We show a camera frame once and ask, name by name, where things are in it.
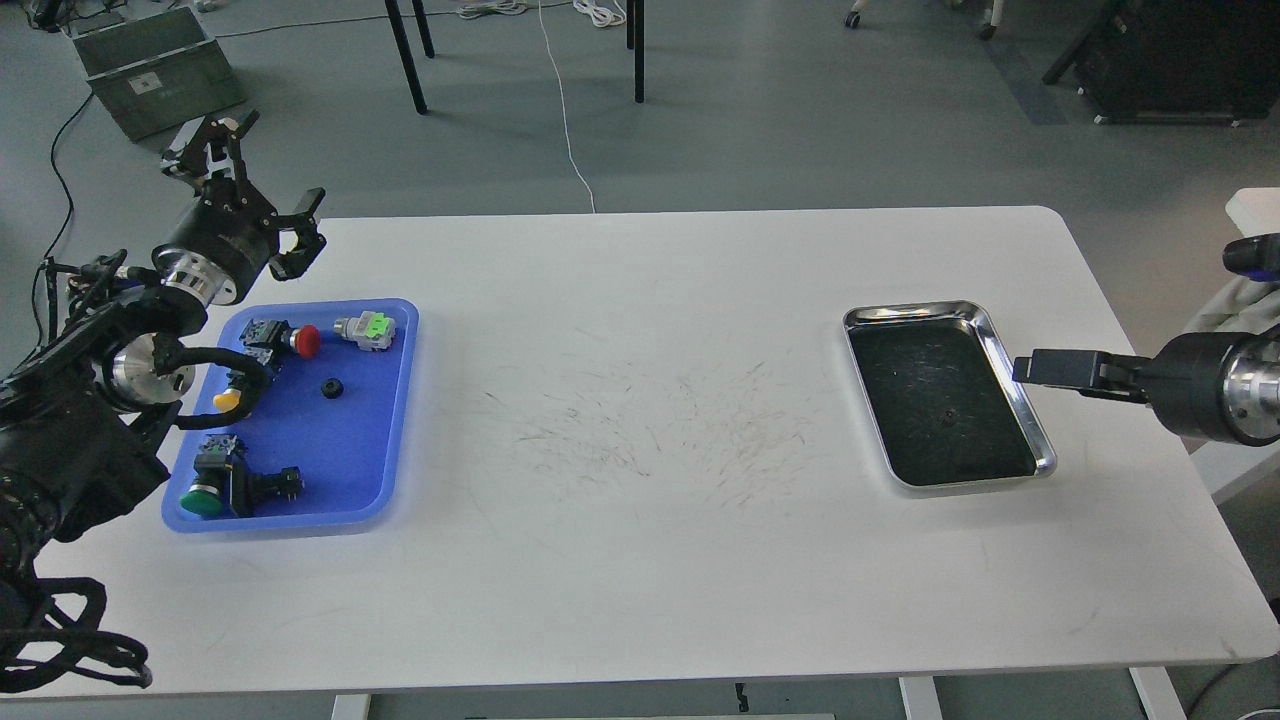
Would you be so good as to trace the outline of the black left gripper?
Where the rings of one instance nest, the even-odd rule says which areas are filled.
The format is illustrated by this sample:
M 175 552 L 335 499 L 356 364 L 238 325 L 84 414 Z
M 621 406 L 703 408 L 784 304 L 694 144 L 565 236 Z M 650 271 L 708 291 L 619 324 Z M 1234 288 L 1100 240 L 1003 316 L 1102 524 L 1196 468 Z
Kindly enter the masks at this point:
M 256 109 L 195 118 L 161 154 L 163 174 L 188 184 L 193 199 L 152 261 L 163 286 L 206 307 L 243 302 L 266 266 L 275 281 L 298 279 L 326 247 L 315 217 L 324 187 L 307 190 L 291 214 L 280 215 L 248 179 L 241 141 L 259 118 Z M 233 201 L 209 199 L 221 181 L 233 186 Z M 294 236 L 292 249 L 279 251 L 279 232 Z

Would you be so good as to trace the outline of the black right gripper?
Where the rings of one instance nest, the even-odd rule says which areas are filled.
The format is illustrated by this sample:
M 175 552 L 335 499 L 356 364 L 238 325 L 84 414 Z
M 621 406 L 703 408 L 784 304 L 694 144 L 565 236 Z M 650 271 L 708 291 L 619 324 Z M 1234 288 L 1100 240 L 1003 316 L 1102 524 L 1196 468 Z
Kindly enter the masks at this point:
M 1167 342 L 1149 359 L 1098 350 L 1036 348 L 1012 361 L 1020 383 L 1079 388 L 1087 398 L 1149 405 L 1175 436 L 1244 443 L 1228 410 L 1225 382 L 1230 365 L 1251 336 L 1188 333 Z M 1146 392 L 1134 377 L 1146 366 Z

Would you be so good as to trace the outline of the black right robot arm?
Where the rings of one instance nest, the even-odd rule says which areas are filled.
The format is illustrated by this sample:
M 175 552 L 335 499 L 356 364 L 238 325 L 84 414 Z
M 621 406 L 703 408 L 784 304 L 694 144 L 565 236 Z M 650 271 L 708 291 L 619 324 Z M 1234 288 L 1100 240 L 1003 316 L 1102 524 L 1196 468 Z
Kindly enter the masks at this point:
M 1012 363 L 1015 380 L 1091 398 L 1146 405 L 1175 436 L 1251 447 L 1279 437 L 1277 328 L 1193 332 L 1155 357 L 1037 348 Z

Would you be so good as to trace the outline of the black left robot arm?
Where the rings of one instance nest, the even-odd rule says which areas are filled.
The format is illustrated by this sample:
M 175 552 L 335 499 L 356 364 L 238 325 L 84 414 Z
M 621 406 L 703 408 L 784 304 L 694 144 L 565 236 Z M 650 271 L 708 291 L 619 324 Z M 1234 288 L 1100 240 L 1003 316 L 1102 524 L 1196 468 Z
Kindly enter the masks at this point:
M 172 429 L 244 420 L 270 383 L 256 359 L 189 347 L 212 305 L 239 304 L 262 272 L 300 278 L 325 249 L 323 188 L 283 214 L 251 183 L 241 152 L 259 119 L 186 122 L 163 173 L 193 197 L 174 231 L 133 266 L 125 250 L 74 266 L 47 259 L 49 337 L 3 380 L 3 692 L 73 674 L 145 688 L 147 648 L 100 624 L 104 585 L 37 577 L 50 542 L 70 543 L 131 512 L 169 479 Z

